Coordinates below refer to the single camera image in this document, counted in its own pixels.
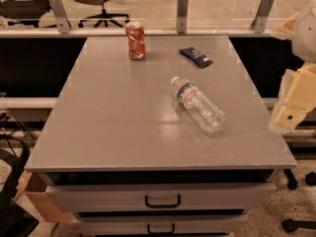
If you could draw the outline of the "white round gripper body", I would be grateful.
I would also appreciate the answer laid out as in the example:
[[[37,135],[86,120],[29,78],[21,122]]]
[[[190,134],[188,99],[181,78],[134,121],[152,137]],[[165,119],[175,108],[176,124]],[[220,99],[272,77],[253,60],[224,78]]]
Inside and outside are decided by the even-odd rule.
[[[316,62],[316,0],[299,12],[294,24],[292,52],[306,62]]]

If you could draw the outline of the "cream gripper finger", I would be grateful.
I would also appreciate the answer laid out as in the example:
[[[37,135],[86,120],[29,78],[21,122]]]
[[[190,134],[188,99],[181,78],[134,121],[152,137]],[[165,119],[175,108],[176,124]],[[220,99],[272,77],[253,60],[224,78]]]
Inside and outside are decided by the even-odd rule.
[[[316,108],[316,64],[305,62],[297,71],[286,69],[268,128],[276,134],[293,131]]]
[[[284,22],[278,24],[272,32],[272,36],[276,39],[292,39],[293,29],[297,21],[299,13],[296,12],[287,18]]]

